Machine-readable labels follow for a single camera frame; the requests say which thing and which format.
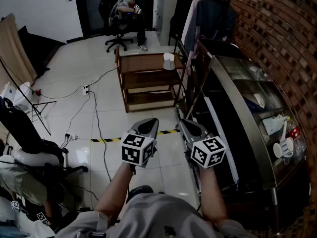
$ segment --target floor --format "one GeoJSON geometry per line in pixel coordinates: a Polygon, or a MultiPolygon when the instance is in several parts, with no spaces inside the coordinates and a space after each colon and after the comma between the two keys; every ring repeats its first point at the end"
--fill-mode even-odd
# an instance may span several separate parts
{"type": "MultiPolygon", "coordinates": [[[[173,47],[161,47],[155,32],[147,32],[147,45],[149,53],[172,52],[173,47]]],[[[41,89],[47,97],[63,97],[74,92],[79,86],[96,81],[108,70],[114,68],[113,48],[106,52],[105,41],[108,37],[95,37],[62,46],[55,54],[47,71],[34,85],[34,89],[41,89]]],[[[126,52],[121,48],[120,54],[142,53],[137,48],[136,40],[127,44],[126,52]]],[[[159,119],[159,131],[174,129],[177,120],[174,108],[136,113],[126,113],[118,83],[116,70],[109,72],[90,88],[97,99],[97,110],[100,119],[100,128],[103,138],[121,137],[132,124],[146,118],[159,119]]],[[[87,166],[89,172],[77,172],[68,177],[73,185],[83,186],[95,193],[100,198],[102,192],[109,184],[109,179],[104,166],[103,143],[90,142],[91,138],[100,138],[95,100],[92,93],[83,96],[82,88],[75,94],[56,99],[57,103],[48,105],[43,112],[44,122],[51,131],[51,136],[46,132],[40,121],[36,118],[33,122],[42,138],[54,141],[61,145],[65,140],[65,133],[71,118],[87,100],[83,109],[73,119],[68,133],[77,135],[80,139],[72,141],[67,148],[66,164],[70,167],[87,166]]],[[[46,102],[52,99],[41,96],[34,101],[46,102]]],[[[145,169],[137,168],[136,175],[132,178],[130,189],[140,185],[149,185],[154,192],[165,192],[183,198],[195,208],[198,207],[197,193],[184,156],[184,147],[179,133],[158,135],[158,153],[148,162],[145,169]]],[[[12,138],[10,143],[16,149],[18,146],[12,138]]],[[[119,142],[107,143],[106,165],[110,176],[114,176],[121,164],[119,142]]],[[[94,209],[96,199],[81,188],[75,188],[82,197],[82,202],[77,205],[94,209]]],[[[64,204],[73,207],[70,195],[66,195],[64,204]]]]}

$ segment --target light stand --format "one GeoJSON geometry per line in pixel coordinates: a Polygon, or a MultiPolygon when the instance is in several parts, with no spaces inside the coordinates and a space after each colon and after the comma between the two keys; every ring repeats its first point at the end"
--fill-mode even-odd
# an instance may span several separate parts
{"type": "Polygon", "coordinates": [[[14,79],[12,78],[12,76],[10,75],[10,73],[7,71],[6,69],[6,66],[4,66],[3,62],[2,62],[2,58],[0,58],[0,63],[1,65],[3,66],[4,70],[6,71],[6,73],[8,74],[9,78],[12,80],[12,82],[14,83],[14,85],[16,86],[16,88],[21,92],[21,94],[23,95],[23,97],[28,101],[28,103],[31,105],[32,107],[32,116],[31,116],[31,119],[32,119],[32,122],[33,122],[33,117],[34,116],[38,116],[38,118],[40,119],[42,125],[44,126],[44,128],[46,129],[46,131],[48,132],[48,134],[51,136],[51,133],[49,132],[49,130],[46,128],[45,124],[43,123],[42,119],[41,119],[41,114],[44,110],[44,108],[49,104],[49,103],[56,103],[57,101],[51,101],[51,102],[44,102],[44,103],[38,103],[38,104],[33,104],[32,102],[30,102],[30,100],[25,96],[25,94],[21,91],[20,87],[15,83],[14,79]],[[38,106],[38,105],[45,105],[42,110],[39,112],[37,110],[37,108],[35,106],[38,106]]]}

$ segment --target beige curtain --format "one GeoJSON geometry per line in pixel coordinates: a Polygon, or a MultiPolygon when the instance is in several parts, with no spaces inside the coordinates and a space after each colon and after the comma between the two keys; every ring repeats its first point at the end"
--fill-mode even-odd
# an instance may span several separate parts
{"type": "MultiPolygon", "coordinates": [[[[18,29],[13,14],[9,14],[0,22],[0,56],[13,73],[24,82],[33,83],[36,75],[19,38],[18,29]]],[[[14,81],[21,85],[22,82],[17,79],[8,69],[14,81]]],[[[11,81],[2,65],[0,64],[0,93],[4,85],[11,81]]],[[[6,142],[8,131],[0,123],[0,139],[6,142]]]]}

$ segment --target brick wall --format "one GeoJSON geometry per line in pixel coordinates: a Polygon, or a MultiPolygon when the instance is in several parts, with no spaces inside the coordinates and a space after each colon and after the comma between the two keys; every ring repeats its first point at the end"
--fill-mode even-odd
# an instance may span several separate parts
{"type": "Polygon", "coordinates": [[[233,42],[271,76],[306,135],[311,202],[287,236],[311,237],[317,229],[317,0],[231,0],[231,6],[233,42]]]}

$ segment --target hazard stripe tape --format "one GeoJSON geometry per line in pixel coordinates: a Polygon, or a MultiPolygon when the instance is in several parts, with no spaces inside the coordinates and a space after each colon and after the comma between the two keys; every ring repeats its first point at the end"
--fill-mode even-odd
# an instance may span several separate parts
{"type": "MultiPolygon", "coordinates": [[[[171,133],[177,133],[179,132],[178,129],[171,129],[171,130],[162,130],[158,132],[158,135],[164,135],[164,134],[171,134],[171,133]]],[[[92,138],[90,139],[90,142],[94,142],[94,143],[104,143],[104,142],[114,142],[114,141],[120,141],[121,137],[117,137],[117,138],[104,138],[104,139],[96,139],[96,138],[92,138]]]]}

